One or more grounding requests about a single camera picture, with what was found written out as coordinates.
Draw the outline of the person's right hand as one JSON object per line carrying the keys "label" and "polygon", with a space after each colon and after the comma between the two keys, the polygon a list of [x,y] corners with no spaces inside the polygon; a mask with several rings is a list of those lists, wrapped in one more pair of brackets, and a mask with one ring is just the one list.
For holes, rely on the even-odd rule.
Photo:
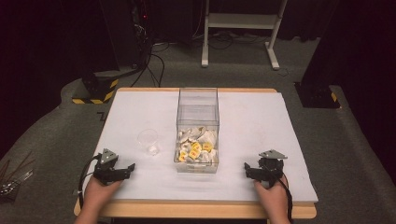
{"label": "person's right hand", "polygon": [[266,189],[261,182],[253,181],[253,186],[268,217],[288,215],[288,197],[284,189],[285,185],[287,185],[287,180],[284,176],[269,189]]}

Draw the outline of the person's left hand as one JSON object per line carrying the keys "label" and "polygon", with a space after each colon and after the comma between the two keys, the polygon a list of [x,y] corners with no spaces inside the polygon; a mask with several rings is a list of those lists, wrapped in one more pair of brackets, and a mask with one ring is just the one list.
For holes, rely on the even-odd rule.
{"label": "person's left hand", "polygon": [[101,209],[109,202],[120,185],[121,181],[116,181],[108,186],[103,185],[92,176],[85,188],[85,199],[80,213],[90,217],[98,217]]}

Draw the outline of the clear plastic cup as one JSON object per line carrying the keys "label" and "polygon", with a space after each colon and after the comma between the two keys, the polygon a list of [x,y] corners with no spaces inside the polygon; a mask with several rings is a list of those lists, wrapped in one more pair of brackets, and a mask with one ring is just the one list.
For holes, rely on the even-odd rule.
{"label": "clear plastic cup", "polygon": [[159,153],[158,133],[153,129],[146,129],[137,136],[139,145],[151,156]]}

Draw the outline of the black stand with striped base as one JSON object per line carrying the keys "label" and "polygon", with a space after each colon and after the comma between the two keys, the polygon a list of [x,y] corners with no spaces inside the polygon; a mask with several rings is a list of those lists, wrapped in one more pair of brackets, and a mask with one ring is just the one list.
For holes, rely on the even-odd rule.
{"label": "black stand with striped base", "polygon": [[114,77],[97,77],[95,74],[83,76],[72,95],[72,102],[77,105],[106,104],[113,96],[118,82]]}

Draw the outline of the folded metal tripod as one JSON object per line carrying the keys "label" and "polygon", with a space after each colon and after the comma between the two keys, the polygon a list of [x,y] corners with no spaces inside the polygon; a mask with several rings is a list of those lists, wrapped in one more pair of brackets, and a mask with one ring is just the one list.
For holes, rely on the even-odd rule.
{"label": "folded metal tripod", "polygon": [[11,171],[8,170],[11,160],[6,160],[0,166],[0,204],[14,203],[16,201],[22,183],[34,172],[31,167],[34,161],[35,159],[31,159],[31,152],[29,152]]}

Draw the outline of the white table mat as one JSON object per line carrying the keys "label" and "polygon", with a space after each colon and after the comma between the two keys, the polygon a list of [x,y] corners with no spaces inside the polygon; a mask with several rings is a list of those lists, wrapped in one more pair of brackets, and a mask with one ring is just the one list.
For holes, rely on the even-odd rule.
{"label": "white table mat", "polygon": [[[275,149],[287,158],[284,173],[292,199],[314,203],[304,156],[281,93],[222,92],[219,94],[219,167],[214,174],[179,173],[174,163],[177,136],[176,91],[118,91],[96,149],[117,153],[117,165],[135,163],[130,179],[116,196],[136,200],[253,201],[244,162],[256,166],[260,153]],[[149,155],[137,136],[158,133],[159,153]]]}

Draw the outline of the pile of white packets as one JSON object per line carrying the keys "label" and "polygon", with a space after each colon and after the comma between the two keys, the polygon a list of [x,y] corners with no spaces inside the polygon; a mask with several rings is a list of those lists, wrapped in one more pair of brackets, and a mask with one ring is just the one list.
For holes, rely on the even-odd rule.
{"label": "pile of white packets", "polygon": [[[192,143],[199,142],[202,146],[201,154],[197,159],[189,157],[189,152],[193,149]],[[203,150],[203,143],[209,142],[213,145],[210,152]],[[188,157],[186,161],[179,161],[178,156],[181,151],[186,151]],[[183,129],[177,132],[175,162],[197,162],[197,163],[218,163],[219,162],[219,148],[218,148],[218,133],[216,130],[209,130],[208,128],[193,127]]]}

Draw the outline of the black stand base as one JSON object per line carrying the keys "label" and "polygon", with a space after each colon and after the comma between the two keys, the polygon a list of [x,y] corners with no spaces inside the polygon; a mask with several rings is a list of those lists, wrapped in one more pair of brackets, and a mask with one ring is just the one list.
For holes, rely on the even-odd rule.
{"label": "black stand base", "polygon": [[335,93],[329,87],[318,89],[300,82],[295,82],[294,87],[303,107],[333,109],[341,107]]}

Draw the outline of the clear plastic box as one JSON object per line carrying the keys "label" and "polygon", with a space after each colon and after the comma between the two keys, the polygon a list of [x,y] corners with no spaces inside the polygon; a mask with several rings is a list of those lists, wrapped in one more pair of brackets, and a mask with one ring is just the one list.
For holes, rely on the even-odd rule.
{"label": "clear plastic box", "polygon": [[[177,104],[177,132],[204,126],[218,133],[219,147],[219,95],[217,88],[182,88]],[[218,163],[175,162],[179,173],[214,174]]]}

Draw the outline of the black equipment tower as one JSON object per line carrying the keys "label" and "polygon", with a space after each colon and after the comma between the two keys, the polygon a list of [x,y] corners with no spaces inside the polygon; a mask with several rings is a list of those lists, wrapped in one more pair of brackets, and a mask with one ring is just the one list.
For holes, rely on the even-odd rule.
{"label": "black equipment tower", "polygon": [[144,0],[100,0],[118,68],[140,69],[148,51]]}

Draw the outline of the white metal stand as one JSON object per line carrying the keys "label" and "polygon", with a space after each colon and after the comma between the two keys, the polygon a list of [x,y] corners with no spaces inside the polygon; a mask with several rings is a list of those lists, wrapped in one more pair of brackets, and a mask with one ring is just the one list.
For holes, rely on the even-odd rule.
{"label": "white metal stand", "polygon": [[280,24],[283,19],[284,11],[288,0],[280,0],[279,10],[276,14],[230,14],[230,13],[212,13],[209,9],[210,0],[205,0],[205,25],[204,25],[204,42],[202,49],[201,66],[209,65],[209,45],[208,35],[210,28],[234,28],[234,29],[256,29],[271,30],[271,38],[264,43],[270,63],[274,70],[279,70],[280,65],[274,51],[274,44]]}

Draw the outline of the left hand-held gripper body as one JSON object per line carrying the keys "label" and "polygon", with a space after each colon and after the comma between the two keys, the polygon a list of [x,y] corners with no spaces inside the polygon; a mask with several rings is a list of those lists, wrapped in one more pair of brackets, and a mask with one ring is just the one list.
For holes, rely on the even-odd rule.
{"label": "left hand-held gripper body", "polygon": [[98,162],[94,166],[93,176],[99,180],[103,185],[109,185],[116,182],[117,171],[128,171],[126,169],[115,169],[115,165],[119,156],[104,148],[103,152],[99,154]]}

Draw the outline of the wooden table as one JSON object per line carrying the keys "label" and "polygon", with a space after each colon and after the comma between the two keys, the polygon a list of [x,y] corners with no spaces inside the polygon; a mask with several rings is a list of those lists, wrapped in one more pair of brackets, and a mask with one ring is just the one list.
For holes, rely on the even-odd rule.
{"label": "wooden table", "polygon": [[[176,88],[120,88],[121,91],[176,91]],[[219,89],[222,92],[278,92],[271,89]],[[293,201],[293,218],[313,218],[317,214],[314,203]],[[115,195],[101,211],[103,217],[177,217],[177,218],[247,218],[261,219],[266,215],[258,202],[198,201],[198,200],[136,200],[119,199]]]}

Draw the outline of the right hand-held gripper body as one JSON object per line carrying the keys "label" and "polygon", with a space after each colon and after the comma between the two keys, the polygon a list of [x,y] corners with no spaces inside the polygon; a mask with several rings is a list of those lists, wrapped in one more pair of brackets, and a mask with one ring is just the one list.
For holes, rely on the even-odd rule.
{"label": "right hand-held gripper body", "polygon": [[274,149],[264,151],[260,156],[259,166],[264,170],[263,181],[267,182],[267,188],[271,188],[282,177],[287,156]]}

